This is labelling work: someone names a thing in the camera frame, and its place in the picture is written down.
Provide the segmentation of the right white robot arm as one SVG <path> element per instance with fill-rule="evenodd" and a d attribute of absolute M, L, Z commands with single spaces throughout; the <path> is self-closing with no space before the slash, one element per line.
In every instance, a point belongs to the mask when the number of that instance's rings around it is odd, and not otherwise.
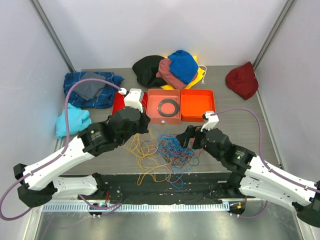
<path fill-rule="evenodd" d="M 304 223 L 320 226 L 320 184 L 294 176 L 263 162 L 253 151 L 233 144 L 218 128 L 201 130 L 190 125 L 176 139 L 186 148 L 193 139 L 194 150 L 203 149 L 231 172 L 226 193 L 233 198 L 248 196 L 282 206 Z"/>

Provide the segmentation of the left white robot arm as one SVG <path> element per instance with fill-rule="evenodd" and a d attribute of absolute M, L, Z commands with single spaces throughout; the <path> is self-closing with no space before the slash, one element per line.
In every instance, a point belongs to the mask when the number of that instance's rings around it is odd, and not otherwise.
<path fill-rule="evenodd" d="M 39 207 L 59 197 L 88 196 L 100 200 L 108 191 L 102 175 L 63 177 L 80 163 L 124 145 L 135 134 L 148 133 L 151 119 L 140 110 L 125 106 L 106 121 L 90 124 L 66 146 L 32 165 L 17 164 L 15 178 L 20 182 L 19 199 L 29 208 Z"/>

